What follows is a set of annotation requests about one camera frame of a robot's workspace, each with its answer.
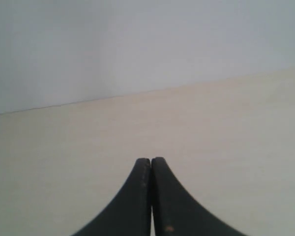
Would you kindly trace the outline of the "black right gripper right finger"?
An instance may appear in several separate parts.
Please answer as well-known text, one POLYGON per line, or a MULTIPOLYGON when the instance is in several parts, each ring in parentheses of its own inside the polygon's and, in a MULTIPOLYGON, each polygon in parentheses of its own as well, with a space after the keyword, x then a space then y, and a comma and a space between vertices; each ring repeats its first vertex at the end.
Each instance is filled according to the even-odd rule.
POLYGON ((152 211, 157 236, 242 236, 199 204, 175 177, 166 160, 151 162, 152 211))

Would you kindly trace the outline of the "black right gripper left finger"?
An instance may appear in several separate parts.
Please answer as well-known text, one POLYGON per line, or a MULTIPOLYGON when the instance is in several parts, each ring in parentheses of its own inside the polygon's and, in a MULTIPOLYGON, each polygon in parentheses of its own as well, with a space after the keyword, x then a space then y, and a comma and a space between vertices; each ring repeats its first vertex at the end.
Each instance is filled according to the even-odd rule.
POLYGON ((148 236, 151 228, 151 164, 135 161, 122 188, 109 204, 76 236, 148 236))

